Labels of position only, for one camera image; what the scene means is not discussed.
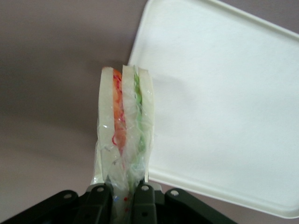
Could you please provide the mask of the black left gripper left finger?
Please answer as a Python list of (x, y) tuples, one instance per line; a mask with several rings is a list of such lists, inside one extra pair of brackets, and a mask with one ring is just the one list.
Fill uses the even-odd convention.
[(82, 196), (72, 190), (61, 191), (3, 223), (108, 224), (111, 209), (111, 191), (100, 183), (89, 186)]

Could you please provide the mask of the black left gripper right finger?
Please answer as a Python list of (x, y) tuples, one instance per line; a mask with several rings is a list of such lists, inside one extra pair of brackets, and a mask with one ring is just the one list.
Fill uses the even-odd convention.
[(165, 193), (149, 184), (137, 187), (132, 207), (133, 224), (234, 224), (183, 189)]

